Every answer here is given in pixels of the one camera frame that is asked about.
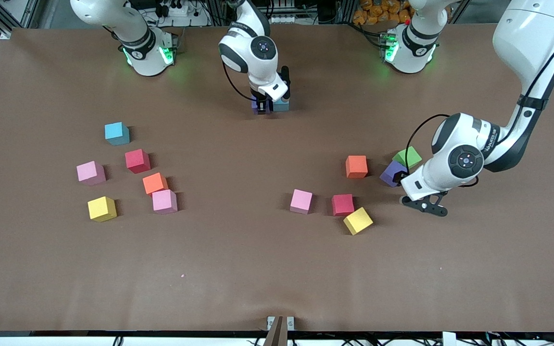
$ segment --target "green led light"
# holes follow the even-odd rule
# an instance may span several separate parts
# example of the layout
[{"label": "green led light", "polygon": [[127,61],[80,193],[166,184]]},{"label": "green led light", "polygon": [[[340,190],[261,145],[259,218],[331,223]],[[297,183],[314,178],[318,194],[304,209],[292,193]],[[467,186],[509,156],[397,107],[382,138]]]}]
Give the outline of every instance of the green led light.
[{"label": "green led light", "polygon": [[172,51],[170,49],[160,47],[160,53],[166,65],[172,64],[172,62],[174,61],[174,58],[172,57]]},{"label": "green led light", "polygon": [[386,51],[386,61],[393,61],[396,52],[399,50],[399,42],[395,42],[391,48]]},{"label": "green led light", "polygon": [[433,44],[433,48],[431,48],[431,51],[429,52],[429,58],[427,59],[427,62],[433,59],[433,51],[435,50],[435,47],[437,47],[437,44]]},{"label": "green led light", "polygon": [[129,55],[127,54],[127,52],[125,51],[125,49],[123,50],[123,53],[125,54],[125,57],[126,57],[126,59],[127,59],[127,64],[130,65],[130,66],[132,66],[132,61],[130,61]]}]

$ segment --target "blue cube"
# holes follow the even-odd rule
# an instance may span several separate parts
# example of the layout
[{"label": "blue cube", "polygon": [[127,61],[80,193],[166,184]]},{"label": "blue cube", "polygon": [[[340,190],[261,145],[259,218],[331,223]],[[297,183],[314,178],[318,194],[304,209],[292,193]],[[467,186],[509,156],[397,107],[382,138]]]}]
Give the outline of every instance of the blue cube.
[{"label": "blue cube", "polygon": [[396,187],[396,183],[393,181],[394,175],[396,175],[399,172],[406,172],[407,169],[405,169],[405,166],[398,163],[397,161],[392,161],[388,167],[384,170],[384,173],[380,175],[380,179],[382,179],[385,183],[389,184],[390,187]]},{"label": "blue cube", "polygon": [[129,143],[129,129],[121,122],[104,125],[104,134],[108,143],[112,145]]},{"label": "blue cube", "polygon": [[286,101],[284,101],[283,99],[273,101],[273,111],[289,111],[289,110],[290,110],[290,99]]}]

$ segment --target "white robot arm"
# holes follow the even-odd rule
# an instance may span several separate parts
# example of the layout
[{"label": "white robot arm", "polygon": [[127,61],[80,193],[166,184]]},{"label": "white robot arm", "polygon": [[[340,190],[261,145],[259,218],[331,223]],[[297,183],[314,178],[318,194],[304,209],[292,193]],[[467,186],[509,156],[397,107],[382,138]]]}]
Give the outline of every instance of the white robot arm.
[{"label": "white robot arm", "polygon": [[505,171],[523,157],[554,87],[554,0],[512,0],[499,20],[493,46],[522,86],[508,125],[500,127],[464,113],[444,120],[431,143],[433,158],[401,180],[407,193],[404,205],[426,211],[429,203],[418,199],[442,197],[475,178],[483,167]]},{"label": "white robot arm", "polygon": [[388,31],[394,35],[392,47],[385,51],[384,59],[403,73],[420,72],[437,46],[437,37],[448,22],[446,6],[455,0],[410,0],[416,13],[407,24],[399,24]]},{"label": "white robot arm", "polygon": [[277,74],[277,46],[269,37],[270,25],[266,16],[249,0],[228,0],[237,9],[237,21],[219,42],[222,61],[236,72],[247,73],[252,93],[279,100],[288,86]]},{"label": "white robot arm", "polygon": [[74,13],[83,22],[105,26],[121,42],[127,63],[143,76],[154,76],[174,63],[173,35],[149,28],[135,9],[124,7],[126,0],[70,0]]}]

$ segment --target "power strip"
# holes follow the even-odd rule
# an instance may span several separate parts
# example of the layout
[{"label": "power strip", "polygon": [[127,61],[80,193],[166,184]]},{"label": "power strip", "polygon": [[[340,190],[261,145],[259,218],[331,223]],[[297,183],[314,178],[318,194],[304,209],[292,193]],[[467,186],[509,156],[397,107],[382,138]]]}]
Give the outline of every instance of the power strip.
[{"label": "power strip", "polygon": [[271,16],[271,24],[294,24],[296,16],[293,14],[279,14]]}]

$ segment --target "yellow cube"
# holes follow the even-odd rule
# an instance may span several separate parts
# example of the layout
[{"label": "yellow cube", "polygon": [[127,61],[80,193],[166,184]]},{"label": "yellow cube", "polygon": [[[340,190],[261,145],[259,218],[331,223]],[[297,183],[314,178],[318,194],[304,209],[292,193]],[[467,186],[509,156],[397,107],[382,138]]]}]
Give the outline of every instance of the yellow cube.
[{"label": "yellow cube", "polygon": [[114,207],[114,199],[106,196],[87,202],[88,216],[93,221],[107,221],[117,217],[117,209]]},{"label": "yellow cube", "polygon": [[371,221],[371,217],[369,217],[369,214],[367,214],[364,208],[360,208],[350,215],[347,215],[343,222],[345,222],[345,225],[348,226],[348,230],[350,230],[352,235],[358,234],[358,232],[368,226],[371,226],[373,223],[373,221]]}]

